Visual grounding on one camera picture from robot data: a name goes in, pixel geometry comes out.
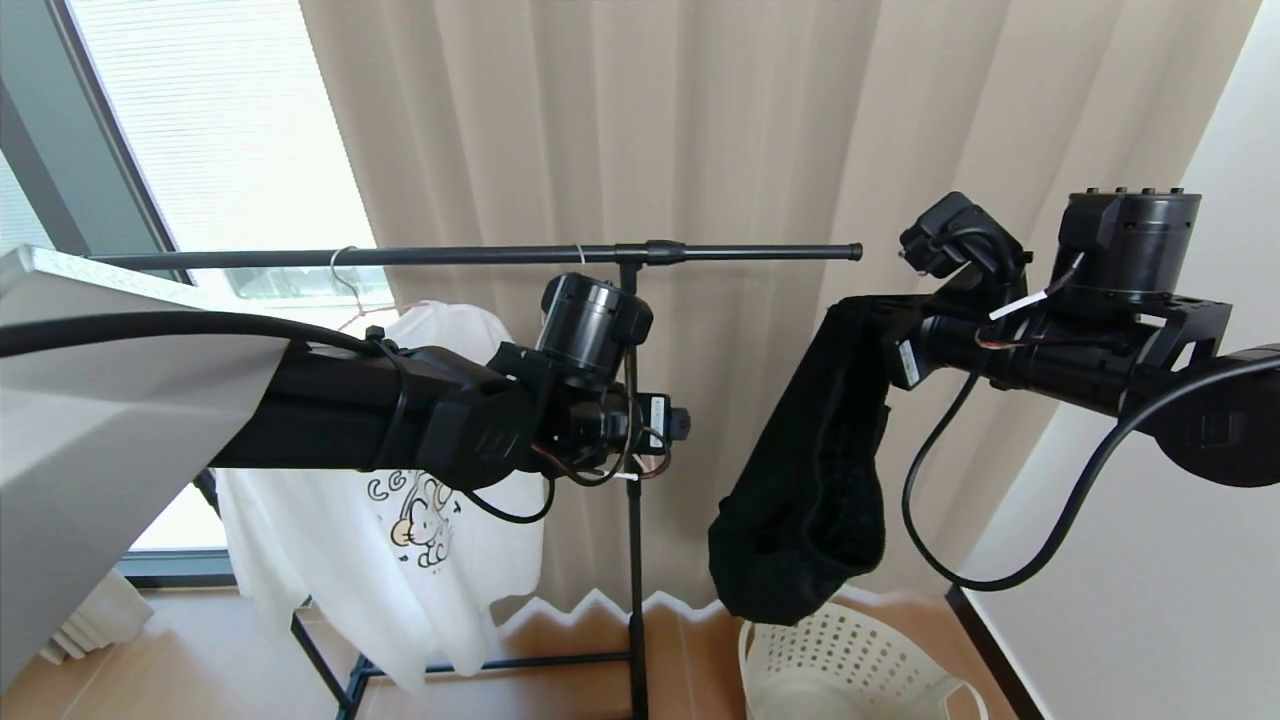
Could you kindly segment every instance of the sticker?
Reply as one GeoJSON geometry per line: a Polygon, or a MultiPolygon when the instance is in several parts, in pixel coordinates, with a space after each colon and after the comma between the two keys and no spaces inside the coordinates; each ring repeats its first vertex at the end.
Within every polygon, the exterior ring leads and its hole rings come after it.
{"type": "MultiPolygon", "coordinates": [[[[667,434],[667,398],[658,395],[649,401],[649,427],[658,430],[658,434],[667,434]]],[[[649,436],[649,447],[662,450],[662,441],[649,436]]]]}
{"type": "Polygon", "coordinates": [[[906,373],[906,384],[915,387],[920,382],[920,369],[915,366],[915,352],[911,351],[911,341],[904,340],[897,346],[897,354],[902,359],[902,372],[906,373]]]}

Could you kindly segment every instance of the clothes rack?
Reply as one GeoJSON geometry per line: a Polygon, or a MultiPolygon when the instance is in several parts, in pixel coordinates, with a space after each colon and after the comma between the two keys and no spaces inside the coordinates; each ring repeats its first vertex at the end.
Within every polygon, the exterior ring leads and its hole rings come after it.
{"type": "MultiPolygon", "coordinates": [[[[195,270],[227,268],[305,268],[351,265],[530,265],[530,264],[616,264],[621,288],[636,293],[640,269],[699,260],[860,260],[861,245],[694,245],[668,240],[621,245],[554,245],[507,247],[378,247],[335,250],[246,250],[221,252],[164,252],[152,255],[97,255],[92,260],[131,270],[195,270]]],[[[637,387],[636,350],[627,364],[627,383],[637,387]]],[[[628,460],[628,470],[635,470],[628,460]]],[[[626,661],[631,673],[631,717],[648,720],[649,691],[645,675],[644,582],[640,556],[639,480],[625,480],[627,493],[627,544],[631,580],[631,616],[627,621],[627,650],[591,655],[522,657],[485,662],[481,670],[547,667],[594,662],[626,661]]],[[[211,493],[206,492],[206,500],[211,493]]],[[[293,616],[293,637],[315,666],[325,687],[338,702],[337,720],[355,720],[369,687],[369,679],[383,671],[360,655],[343,685],[320,655],[306,625],[293,616]]],[[[449,665],[431,665],[428,674],[451,673],[449,665]]]]}

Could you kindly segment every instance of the perforated basket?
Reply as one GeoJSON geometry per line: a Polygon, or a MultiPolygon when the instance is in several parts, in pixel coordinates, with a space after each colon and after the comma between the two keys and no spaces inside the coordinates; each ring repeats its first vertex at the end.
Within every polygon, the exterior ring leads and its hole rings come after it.
{"type": "Polygon", "coordinates": [[[946,700],[968,688],[893,628],[827,603],[795,626],[745,623],[739,664],[754,720],[950,717],[946,700]]]}

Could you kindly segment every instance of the black garment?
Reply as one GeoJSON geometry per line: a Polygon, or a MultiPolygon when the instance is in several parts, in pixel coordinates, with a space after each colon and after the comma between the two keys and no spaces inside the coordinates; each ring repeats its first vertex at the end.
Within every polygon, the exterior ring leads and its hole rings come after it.
{"type": "Polygon", "coordinates": [[[733,615],[794,625],[884,555],[876,450],[888,378],[874,297],[827,316],[712,523],[710,573],[733,615]]]}

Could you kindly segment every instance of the curtain fold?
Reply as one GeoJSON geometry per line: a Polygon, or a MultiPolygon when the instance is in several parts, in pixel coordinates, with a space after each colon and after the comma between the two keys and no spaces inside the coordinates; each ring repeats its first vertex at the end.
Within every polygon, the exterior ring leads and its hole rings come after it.
{"type": "MultiPolygon", "coordinates": [[[[302,0],[381,246],[865,243],[856,264],[640,273],[655,314],[641,388],[694,419],[672,470],[645,486],[645,589],[691,605],[714,597],[716,503],[824,309],[934,288],[896,238],[952,188],[1037,251],[1032,284],[1044,282],[1069,192],[1178,182],[1257,5],[302,0]]],[[[389,274],[403,301],[472,302],[531,342],[536,299],[563,269],[389,274]]],[[[878,457],[888,551],[859,585],[945,587],[908,542],[897,496],[961,382],[942,372],[891,395],[878,457]]],[[[918,484],[941,557],[959,566],[1051,410],[975,393],[918,484]]],[[[562,492],[538,594],[567,610],[599,587],[626,607],[623,488],[562,492]]]]}

